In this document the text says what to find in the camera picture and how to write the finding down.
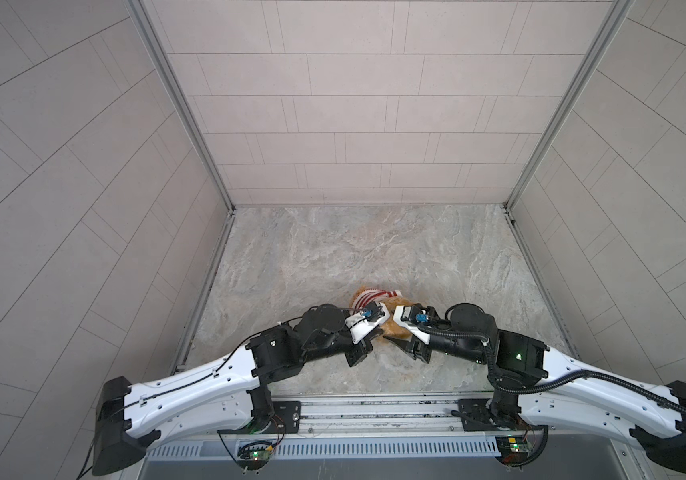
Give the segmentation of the aluminium corner post right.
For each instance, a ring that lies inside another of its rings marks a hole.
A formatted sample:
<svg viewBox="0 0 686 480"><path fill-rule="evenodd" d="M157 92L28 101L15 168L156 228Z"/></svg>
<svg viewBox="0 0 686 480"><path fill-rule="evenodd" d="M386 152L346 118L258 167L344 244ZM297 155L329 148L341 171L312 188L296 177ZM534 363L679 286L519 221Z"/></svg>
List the aluminium corner post right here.
<svg viewBox="0 0 686 480"><path fill-rule="evenodd" d="M600 24L595 37L589 44L589 48L570 81L566 92L562 96L546 129L532 151L528 162L525 164L522 174L515 184L511 195L504 203L504 209L509 216L513 215L513 209L515 208L516 203L521 198L527 184L534 176L539 164L544 159L567 117L572 112L577 100L580 98L591 76L597 69L612 40L617 35L622 22L633 4L633 0L616 0L611 3L605 18Z"/></svg>

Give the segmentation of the circuit board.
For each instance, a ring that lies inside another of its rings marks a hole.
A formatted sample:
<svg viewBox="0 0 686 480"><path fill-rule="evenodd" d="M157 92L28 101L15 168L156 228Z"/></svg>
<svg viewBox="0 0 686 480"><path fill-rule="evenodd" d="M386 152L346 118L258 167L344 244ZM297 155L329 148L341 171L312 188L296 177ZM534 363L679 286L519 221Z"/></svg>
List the circuit board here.
<svg viewBox="0 0 686 480"><path fill-rule="evenodd" d="M530 444L523 437L498 436L495 441L500 453L497 460L503 465L518 465L530 455Z"/></svg>
<svg viewBox="0 0 686 480"><path fill-rule="evenodd" d="M246 471L260 470L268 464L275 450L275 444L267 440L246 443L237 450L237 463Z"/></svg>

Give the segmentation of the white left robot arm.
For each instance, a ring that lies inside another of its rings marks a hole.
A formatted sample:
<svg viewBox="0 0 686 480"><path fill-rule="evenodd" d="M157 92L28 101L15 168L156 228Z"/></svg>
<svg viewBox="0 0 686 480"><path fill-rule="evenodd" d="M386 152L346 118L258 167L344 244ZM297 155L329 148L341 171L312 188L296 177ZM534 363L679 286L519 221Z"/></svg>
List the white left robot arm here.
<svg viewBox="0 0 686 480"><path fill-rule="evenodd" d="M119 472L150 449L196 433L267 428L275 415L269 384L335 355L357 365L389 318L382 302L360 308L314 306L199 367L148 382L131 383L124 376L105 382L82 472L96 477Z"/></svg>

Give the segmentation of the right circuit board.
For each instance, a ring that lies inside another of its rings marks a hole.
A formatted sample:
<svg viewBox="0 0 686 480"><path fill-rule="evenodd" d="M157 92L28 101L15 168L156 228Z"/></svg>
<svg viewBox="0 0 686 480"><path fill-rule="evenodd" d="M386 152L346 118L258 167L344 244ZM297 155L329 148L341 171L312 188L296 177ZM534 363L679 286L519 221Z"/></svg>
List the right circuit board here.
<svg viewBox="0 0 686 480"><path fill-rule="evenodd" d="M530 444L523 437L498 436L495 441L500 453L497 460L503 465L518 465L530 455Z"/></svg>

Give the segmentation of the aluminium corner post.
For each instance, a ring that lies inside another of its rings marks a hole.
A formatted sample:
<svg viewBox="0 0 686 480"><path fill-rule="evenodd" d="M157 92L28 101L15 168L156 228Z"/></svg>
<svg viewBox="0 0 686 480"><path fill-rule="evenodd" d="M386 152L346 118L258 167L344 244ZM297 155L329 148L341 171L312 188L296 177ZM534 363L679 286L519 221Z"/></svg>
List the aluminium corner post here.
<svg viewBox="0 0 686 480"><path fill-rule="evenodd" d="M228 194L227 188L222 177L217 171L212 154L204 140L204 137L197 125L193 111L184 95L181 85L175 75L172 63L161 43L160 37L149 16L148 9L143 1L126 1L127 9L132 18L141 40L143 41L152 62L154 63L162 85L168 93L173 106L175 107L181 123L190 138L193 147L203 161L206 170L215 183L217 192L224 201L229 216L233 216L235 206Z"/></svg>
<svg viewBox="0 0 686 480"><path fill-rule="evenodd" d="M591 76L597 69L612 40L617 35L622 22L633 4L633 0L616 0L611 3L605 18L600 24L595 37L589 44L589 48L570 81L566 92L562 96L546 129L532 151L528 162L525 164L522 174L515 184L511 195L504 203L504 209L509 216L513 215L513 209L515 208L516 203L521 198L527 184L534 176L539 164L544 159L567 117L572 112L577 100L580 98Z"/></svg>

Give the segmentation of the red white striped knit sweater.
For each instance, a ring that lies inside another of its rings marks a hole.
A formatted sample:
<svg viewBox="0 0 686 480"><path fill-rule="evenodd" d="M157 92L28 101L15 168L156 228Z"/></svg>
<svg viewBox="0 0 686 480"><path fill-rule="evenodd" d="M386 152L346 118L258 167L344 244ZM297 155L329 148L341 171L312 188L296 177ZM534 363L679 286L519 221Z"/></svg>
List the red white striped knit sweater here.
<svg viewBox="0 0 686 480"><path fill-rule="evenodd" d="M382 290L361 288L351 301L352 309L363 309L370 303L383 303L393 312L397 306L408 306L411 302L399 290Z"/></svg>

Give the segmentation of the aluminium corner post left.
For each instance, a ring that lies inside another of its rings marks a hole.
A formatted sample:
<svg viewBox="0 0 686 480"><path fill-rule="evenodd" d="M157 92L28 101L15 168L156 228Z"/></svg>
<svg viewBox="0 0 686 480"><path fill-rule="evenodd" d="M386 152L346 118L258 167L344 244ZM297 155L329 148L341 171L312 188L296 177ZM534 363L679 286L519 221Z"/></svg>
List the aluminium corner post left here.
<svg viewBox="0 0 686 480"><path fill-rule="evenodd" d="M173 106L175 107L181 123L190 138L193 147L203 161L206 170L215 183L217 192L224 201L229 216L233 216L235 206L228 194L227 188L222 177L217 171L212 154L204 140L204 137L197 125L193 111L184 95L181 85L175 75L172 63L161 43L160 37L149 16L148 9L143 1L126 1L127 9L132 18L141 40L143 41L152 62L154 63L162 85L168 93Z"/></svg>

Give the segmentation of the white ventilation grille strip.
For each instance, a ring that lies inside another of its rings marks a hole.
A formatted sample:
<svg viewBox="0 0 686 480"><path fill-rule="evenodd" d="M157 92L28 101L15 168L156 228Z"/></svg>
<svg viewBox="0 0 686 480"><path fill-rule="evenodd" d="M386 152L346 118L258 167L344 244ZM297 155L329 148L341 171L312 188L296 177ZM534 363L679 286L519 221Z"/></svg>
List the white ventilation grille strip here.
<svg viewBox="0 0 686 480"><path fill-rule="evenodd" d="M493 437L295 438L283 441L274 460L499 457ZM179 441L148 454L150 461L227 460L222 443Z"/></svg>

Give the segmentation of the left circuit board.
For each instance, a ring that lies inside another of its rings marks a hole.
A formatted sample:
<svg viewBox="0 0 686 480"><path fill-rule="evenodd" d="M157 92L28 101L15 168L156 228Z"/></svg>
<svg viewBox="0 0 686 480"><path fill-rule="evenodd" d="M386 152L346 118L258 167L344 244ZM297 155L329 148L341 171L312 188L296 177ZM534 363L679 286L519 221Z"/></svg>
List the left circuit board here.
<svg viewBox="0 0 686 480"><path fill-rule="evenodd" d="M275 450L275 444L267 440L246 443L237 450L237 463L246 471L260 470L268 464Z"/></svg>

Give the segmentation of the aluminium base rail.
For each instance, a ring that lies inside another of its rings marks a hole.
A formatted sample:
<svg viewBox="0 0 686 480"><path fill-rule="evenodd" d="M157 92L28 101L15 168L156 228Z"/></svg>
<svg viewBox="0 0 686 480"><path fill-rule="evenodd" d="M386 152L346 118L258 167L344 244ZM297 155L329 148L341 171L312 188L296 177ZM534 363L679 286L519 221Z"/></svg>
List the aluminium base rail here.
<svg viewBox="0 0 686 480"><path fill-rule="evenodd" d="M236 396L176 414L163 425L172 428L168 441L208 438L222 431L234 438L267 434L285 439L337 437L502 436L533 432L522 420L493 425L490 392L278 396L267 420L249 420L247 401Z"/></svg>

